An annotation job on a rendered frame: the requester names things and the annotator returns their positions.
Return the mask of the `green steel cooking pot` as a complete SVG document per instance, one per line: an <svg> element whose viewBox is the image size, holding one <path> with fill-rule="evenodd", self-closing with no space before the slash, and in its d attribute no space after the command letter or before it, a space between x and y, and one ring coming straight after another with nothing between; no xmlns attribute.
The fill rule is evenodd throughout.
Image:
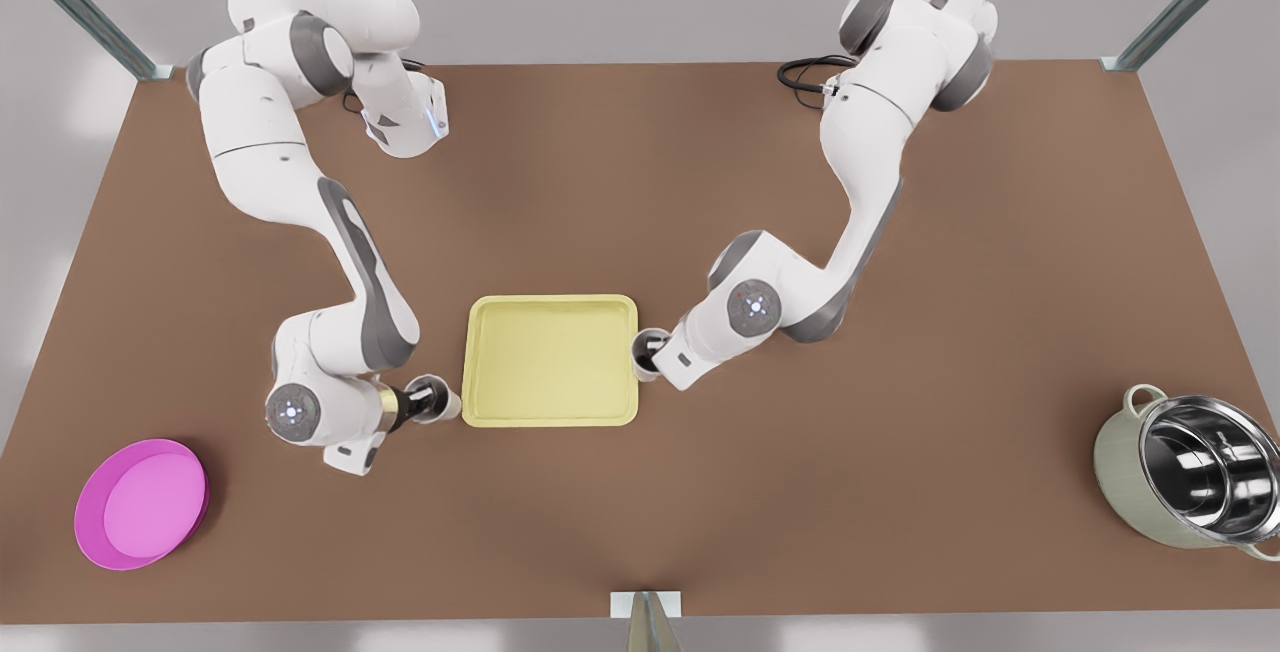
<svg viewBox="0 0 1280 652"><path fill-rule="evenodd" d="M1093 469L1110 507L1143 537L1280 564L1280 552L1261 550L1280 541L1280 444L1234 405L1133 386L1094 438Z"/></svg>

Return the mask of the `yellow square tray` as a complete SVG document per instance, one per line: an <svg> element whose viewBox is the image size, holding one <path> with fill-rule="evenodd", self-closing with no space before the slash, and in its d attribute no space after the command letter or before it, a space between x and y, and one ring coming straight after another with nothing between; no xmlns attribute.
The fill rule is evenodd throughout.
<svg viewBox="0 0 1280 652"><path fill-rule="evenodd" d="M468 314L463 420L475 428L623 427L637 415L625 295L490 295Z"/></svg>

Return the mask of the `white IKEA cup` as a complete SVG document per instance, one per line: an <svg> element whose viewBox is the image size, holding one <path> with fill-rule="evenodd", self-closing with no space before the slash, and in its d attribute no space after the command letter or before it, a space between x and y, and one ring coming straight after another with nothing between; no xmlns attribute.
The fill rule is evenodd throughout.
<svg viewBox="0 0 1280 652"><path fill-rule="evenodd" d="M439 386L439 387L447 386L447 411L444 412L444 415L442 418L436 419L435 421L444 421L444 420L451 420L451 419L457 418L461 414L461 410L462 410L462 400L461 400L461 397L456 392L453 392L453 389L451 387L448 387L448 384L445 383L445 380L442 377L433 375L433 374L424 374L424 375L416 377L416 378L413 378L404 387L404 389L417 389L417 388L420 388L422 386L428 386L428 384L434 384L434 386Z"/></svg>
<svg viewBox="0 0 1280 652"><path fill-rule="evenodd" d="M643 329L632 338L628 352L632 373L637 380L648 383L662 378L653 357L666 346L668 339L669 332L660 328Z"/></svg>

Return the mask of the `pink round plate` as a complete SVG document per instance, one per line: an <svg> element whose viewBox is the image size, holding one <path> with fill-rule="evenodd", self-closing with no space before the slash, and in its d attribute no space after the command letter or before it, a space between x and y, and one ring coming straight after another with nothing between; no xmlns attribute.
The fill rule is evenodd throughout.
<svg viewBox="0 0 1280 652"><path fill-rule="evenodd" d="M138 441L109 456L84 483L76 542L102 569L145 567L196 532L209 501L209 477L192 450L164 438Z"/></svg>

